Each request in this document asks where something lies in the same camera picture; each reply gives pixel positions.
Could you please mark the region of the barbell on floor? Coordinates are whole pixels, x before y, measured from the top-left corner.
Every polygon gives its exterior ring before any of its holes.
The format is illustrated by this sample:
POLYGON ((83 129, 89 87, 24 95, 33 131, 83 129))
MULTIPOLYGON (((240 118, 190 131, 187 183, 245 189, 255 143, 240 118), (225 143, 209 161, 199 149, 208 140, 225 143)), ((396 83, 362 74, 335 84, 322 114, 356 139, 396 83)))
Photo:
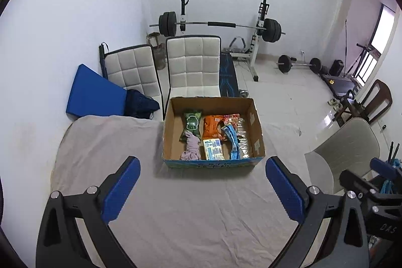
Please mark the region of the barbell on floor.
POLYGON ((318 58, 312 58, 309 63, 300 63, 295 57, 288 55, 281 55, 278 58, 277 66, 281 73, 288 73, 295 66, 308 67, 315 74, 318 74, 322 69, 321 60, 318 58))

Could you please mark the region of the dark wooden chair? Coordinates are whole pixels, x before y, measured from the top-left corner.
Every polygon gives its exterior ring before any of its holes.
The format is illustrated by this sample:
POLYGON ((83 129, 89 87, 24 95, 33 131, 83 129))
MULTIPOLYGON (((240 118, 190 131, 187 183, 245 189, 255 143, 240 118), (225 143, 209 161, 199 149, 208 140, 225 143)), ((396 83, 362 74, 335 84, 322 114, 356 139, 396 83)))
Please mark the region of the dark wooden chair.
POLYGON ((390 109, 392 103, 392 95, 388 85, 377 79, 372 83, 363 100, 357 101, 352 90, 340 98, 340 102, 338 102, 340 110, 332 120, 338 122, 341 127, 345 123, 342 115, 349 114, 347 121, 352 118, 362 118, 372 125, 390 109))

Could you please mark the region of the white padded chair left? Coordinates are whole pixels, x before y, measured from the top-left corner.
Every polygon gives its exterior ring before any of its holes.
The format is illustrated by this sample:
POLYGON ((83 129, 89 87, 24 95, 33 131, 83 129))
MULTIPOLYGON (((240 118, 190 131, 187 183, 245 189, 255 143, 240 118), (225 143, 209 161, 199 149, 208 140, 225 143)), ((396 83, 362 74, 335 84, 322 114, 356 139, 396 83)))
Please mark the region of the white padded chair left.
POLYGON ((102 76, 126 90, 137 90, 160 105, 153 120, 162 120, 164 99, 160 79, 155 68, 152 47, 134 45, 110 51, 106 43, 99 45, 99 63, 102 76))

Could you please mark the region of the white padded chair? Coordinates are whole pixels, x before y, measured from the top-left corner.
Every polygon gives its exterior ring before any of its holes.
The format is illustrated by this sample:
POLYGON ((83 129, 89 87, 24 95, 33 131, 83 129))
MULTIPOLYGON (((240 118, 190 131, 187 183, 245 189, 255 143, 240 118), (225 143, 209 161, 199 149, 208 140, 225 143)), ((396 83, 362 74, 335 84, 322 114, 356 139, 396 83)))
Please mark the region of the white padded chair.
POLYGON ((134 45, 110 51, 106 43, 99 45, 99 63, 102 76, 126 90, 137 90, 160 105, 153 120, 162 120, 164 99, 160 79, 155 68, 152 47, 134 45))
POLYGON ((168 96, 220 97, 221 37, 184 35, 166 39, 168 96))

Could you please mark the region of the blue foam mat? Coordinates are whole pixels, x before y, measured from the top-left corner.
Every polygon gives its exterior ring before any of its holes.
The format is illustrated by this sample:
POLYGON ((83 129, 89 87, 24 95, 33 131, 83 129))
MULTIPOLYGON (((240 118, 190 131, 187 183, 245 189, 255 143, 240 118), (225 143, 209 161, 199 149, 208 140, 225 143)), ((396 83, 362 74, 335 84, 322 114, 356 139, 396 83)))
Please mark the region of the blue foam mat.
POLYGON ((78 66, 66 113, 83 116, 122 116, 125 110, 127 91, 103 78, 86 65, 78 66))

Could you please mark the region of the yellow tissue pack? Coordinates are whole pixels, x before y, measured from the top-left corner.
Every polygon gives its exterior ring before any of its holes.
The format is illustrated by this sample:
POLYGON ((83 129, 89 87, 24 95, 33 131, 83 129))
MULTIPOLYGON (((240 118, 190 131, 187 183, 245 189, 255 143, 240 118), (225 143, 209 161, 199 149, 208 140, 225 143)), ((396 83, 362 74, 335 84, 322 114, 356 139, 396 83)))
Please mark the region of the yellow tissue pack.
POLYGON ((203 146, 207 160, 224 160, 221 141, 219 138, 204 139, 203 146))

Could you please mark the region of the white padded chair right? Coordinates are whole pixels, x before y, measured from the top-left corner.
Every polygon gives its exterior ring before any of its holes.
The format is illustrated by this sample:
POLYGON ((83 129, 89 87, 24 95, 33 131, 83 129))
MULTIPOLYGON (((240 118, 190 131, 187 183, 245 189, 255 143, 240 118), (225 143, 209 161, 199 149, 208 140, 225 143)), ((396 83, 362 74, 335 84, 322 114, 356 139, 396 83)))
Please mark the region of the white padded chair right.
POLYGON ((220 97, 221 37, 184 35, 166 39, 168 96, 220 97))

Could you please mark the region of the open cardboard box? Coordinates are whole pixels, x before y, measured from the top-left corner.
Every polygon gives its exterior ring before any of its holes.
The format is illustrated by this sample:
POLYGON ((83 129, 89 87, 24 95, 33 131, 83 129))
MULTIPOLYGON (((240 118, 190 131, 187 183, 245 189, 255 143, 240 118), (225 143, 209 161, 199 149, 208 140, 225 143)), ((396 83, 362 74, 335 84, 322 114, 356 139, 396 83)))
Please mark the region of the open cardboard box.
POLYGON ((266 155, 253 99, 174 97, 164 120, 162 158, 170 168, 257 165, 266 155))

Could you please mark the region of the white barbell rack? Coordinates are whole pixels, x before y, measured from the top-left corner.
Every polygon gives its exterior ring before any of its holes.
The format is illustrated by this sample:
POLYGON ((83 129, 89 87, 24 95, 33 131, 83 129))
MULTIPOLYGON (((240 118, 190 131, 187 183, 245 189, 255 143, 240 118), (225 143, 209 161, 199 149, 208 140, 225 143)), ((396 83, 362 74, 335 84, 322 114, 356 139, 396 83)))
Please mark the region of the white barbell rack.
MULTIPOLYGON (((180 15, 180 22, 187 21, 186 14, 185 14, 185 7, 189 3, 189 0, 180 0, 181 1, 181 15, 180 15)), ((257 21, 254 26, 262 27, 263 22, 268 14, 269 4, 267 0, 262 0, 258 9, 258 16, 257 21)), ((180 31, 181 34, 185 34, 185 27, 181 26, 180 31)), ((259 81, 259 76, 255 69, 256 58, 258 54, 259 44, 262 40, 262 37, 257 34, 256 31, 253 31, 253 35, 250 41, 249 46, 245 45, 245 50, 242 52, 235 52, 234 50, 229 50, 230 55, 234 55, 236 59, 244 59, 247 63, 247 68, 249 69, 250 74, 255 82, 259 81)))

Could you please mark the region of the lilac cloth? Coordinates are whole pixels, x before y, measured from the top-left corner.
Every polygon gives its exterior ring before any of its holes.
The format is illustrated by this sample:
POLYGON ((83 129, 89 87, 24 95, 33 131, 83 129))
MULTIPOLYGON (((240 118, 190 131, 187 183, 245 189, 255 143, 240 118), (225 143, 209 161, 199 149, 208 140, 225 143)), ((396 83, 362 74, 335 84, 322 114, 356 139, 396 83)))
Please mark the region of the lilac cloth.
POLYGON ((181 160, 192 161, 200 160, 200 139, 196 137, 192 132, 185 131, 186 147, 181 154, 181 160))

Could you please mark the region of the grey table cloth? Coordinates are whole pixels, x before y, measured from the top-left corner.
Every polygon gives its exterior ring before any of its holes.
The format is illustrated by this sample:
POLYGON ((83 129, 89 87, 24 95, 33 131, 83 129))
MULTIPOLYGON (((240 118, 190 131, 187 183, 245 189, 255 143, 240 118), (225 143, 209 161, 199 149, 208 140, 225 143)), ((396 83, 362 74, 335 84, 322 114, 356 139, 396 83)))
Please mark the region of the grey table cloth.
POLYGON ((138 267, 268 267, 297 224, 267 180, 264 162, 169 168, 163 128, 122 116, 77 120, 60 143, 52 189, 80 194, 135 156, 140 177, 110 228, 138 267))

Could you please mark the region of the blue plastic packet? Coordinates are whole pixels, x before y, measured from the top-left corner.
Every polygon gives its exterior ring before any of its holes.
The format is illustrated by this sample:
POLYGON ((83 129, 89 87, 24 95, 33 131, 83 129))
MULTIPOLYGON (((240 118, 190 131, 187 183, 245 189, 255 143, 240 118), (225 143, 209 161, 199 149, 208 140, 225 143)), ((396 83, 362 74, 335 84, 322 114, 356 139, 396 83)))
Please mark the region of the blue plastic packet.
POLYGON ((239 160, 240 152, 238 148, 238 138, 234 127, 229 123, 221 127, 221 130, 225 133, 227 139, 230 141, 232 147, 230 150, 230 159, 239 160))

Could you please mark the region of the green wet wipes packet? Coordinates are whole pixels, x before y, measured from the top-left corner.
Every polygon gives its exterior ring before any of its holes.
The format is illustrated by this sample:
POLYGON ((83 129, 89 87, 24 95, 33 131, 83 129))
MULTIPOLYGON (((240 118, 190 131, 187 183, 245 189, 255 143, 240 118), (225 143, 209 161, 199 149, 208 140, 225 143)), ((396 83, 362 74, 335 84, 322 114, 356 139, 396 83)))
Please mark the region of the green wet wipes packet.
POLYGON ((201 139, 200 134, 200 120, 202 118, 202 110, 185 110, 183 114, 183 131, 180 136, 180 141, 186 141, 186 132, 191 133, 193 136, 201 139))

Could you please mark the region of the black blue exercise mat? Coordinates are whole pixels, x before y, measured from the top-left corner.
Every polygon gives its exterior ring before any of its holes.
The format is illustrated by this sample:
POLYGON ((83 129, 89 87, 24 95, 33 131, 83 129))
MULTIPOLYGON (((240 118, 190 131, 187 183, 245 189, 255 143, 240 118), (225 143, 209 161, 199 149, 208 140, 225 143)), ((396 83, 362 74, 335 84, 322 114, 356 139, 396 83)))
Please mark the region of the black blue exercise mat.
POLYGON ((233 59, 228 53, 220 54, 219 89, 222 97, 240 97, 233 59))

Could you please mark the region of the dark blue bag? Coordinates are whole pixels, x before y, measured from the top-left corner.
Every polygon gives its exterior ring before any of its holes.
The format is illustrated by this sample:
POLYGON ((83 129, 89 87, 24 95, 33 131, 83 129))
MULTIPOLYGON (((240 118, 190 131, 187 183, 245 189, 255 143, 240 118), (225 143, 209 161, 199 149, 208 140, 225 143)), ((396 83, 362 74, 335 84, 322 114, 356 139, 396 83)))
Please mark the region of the dark blue bag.
POLYGON ((128 90, 125 98, 124 115, 140 119, 151 119, 160 110, 160 104, 138 90, 128 90))

